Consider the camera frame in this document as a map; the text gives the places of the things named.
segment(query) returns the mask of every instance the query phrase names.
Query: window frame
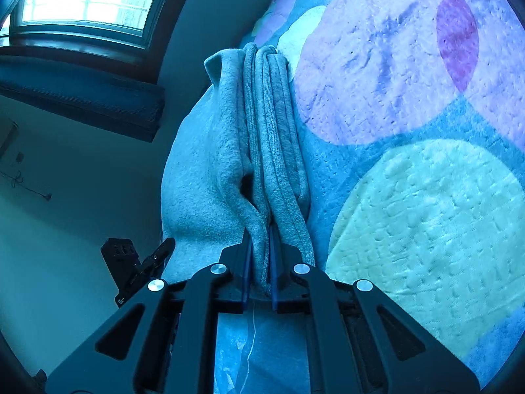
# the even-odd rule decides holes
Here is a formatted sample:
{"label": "window frame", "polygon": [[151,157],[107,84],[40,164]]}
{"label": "window frame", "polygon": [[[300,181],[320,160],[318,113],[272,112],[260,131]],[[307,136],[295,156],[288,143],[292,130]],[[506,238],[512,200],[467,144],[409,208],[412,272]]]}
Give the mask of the window frame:
{"label": "window frame", "polygon": [[0,56],[68,62],[155,84],[186,0],[153,0],[144,29],[91,21],[23,22],[25,0],[11,12]]}

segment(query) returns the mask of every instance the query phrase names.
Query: white wall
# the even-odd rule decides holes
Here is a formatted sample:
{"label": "white wall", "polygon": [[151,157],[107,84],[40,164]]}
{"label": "white wall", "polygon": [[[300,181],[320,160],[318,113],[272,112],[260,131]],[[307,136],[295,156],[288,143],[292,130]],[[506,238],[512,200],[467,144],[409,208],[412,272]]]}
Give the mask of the white wall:
{"label": "white wall", "polygon": [[[11,166],[18,151],[25,159]],[[52,199],[0,178],[0,328],[31,374],[49,374],[117,310],[104,241],[130,238],[143,256],[158,246],[158,188],[24,131],[0,161],[19,169]]]}
{"label": "white wall", "polygon": [[[31,374],[48,374],[111,313],[108,237],[158,245],[159,185],[177,129],[207,84],[204,60],[235,47],[270,0],[187,0],[164,59],[162,127],[152,144],[0,97],[20,137],[0,169],[21,169],[50,202],[0,178],[0,329]],[[11,167],[14,153],[24,162]]]}

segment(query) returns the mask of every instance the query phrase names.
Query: black clip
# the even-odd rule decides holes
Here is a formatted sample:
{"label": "black clip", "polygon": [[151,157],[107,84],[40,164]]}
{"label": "black clip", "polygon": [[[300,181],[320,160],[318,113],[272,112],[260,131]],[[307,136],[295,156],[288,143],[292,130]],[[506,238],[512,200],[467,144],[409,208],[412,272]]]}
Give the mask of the black clip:
{"label": "black clip", "polygon": [[[168,243],[158,256],[169,249]],[[140,274],[156,266],[146,261]],[[251,240],[245,232],[241,244],[225,248],[218,263],[189,280],[170,286],[148,280],[49,375],[47,393],[211,394],[217,319],[219,313],[242,313],[250,263]],[[137,281],[131,285],[136,288]]]}
{"label": "black clip", "polygon": [[138,253],[131,240],[109,238],[100,251],[109,272],[119,288],[115,302],[120,308],[153,277],[161,276],[164,262],[175,250],[175,240],[167,238],[144,262],[140,263]]}
{"label": "black clip", "polygon": [[274,309],[306,314],[312,393],[480,393],[474,373],[370,281],[331,280],[280,244],[277,227],[270,257]]}

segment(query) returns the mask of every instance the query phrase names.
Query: bed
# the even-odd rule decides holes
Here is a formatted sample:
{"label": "bed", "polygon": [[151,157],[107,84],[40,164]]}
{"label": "bed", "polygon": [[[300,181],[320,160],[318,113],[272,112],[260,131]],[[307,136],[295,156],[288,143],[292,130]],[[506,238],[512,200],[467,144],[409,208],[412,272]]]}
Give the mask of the bed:
{"label": "bed", "polygon": [[[372,280],[484,387],[525,330],[525,31],[509,4],[272,0],[250,42],[288,60],[316,265]],[[270,315],[221,317],[215,392],[309,392],[301,322]]]}

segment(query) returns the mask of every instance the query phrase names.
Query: gray towel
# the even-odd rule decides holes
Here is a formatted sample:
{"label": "gray towel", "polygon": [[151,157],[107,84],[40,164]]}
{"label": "gray towel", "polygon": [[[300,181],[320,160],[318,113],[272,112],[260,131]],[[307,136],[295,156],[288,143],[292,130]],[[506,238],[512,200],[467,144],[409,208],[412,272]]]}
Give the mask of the gray towel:
{"label": "gray towel", "polygon": [[190,278],[224,247],[254,244],[255,284],[269,293],[272,216],[282,240],[314,265],[305,217],[309,192],[288,89],[273,46],[223,50],[205,62],[212,86],[180,125],[161,190],[164,236],[177,242],[163,277]]}

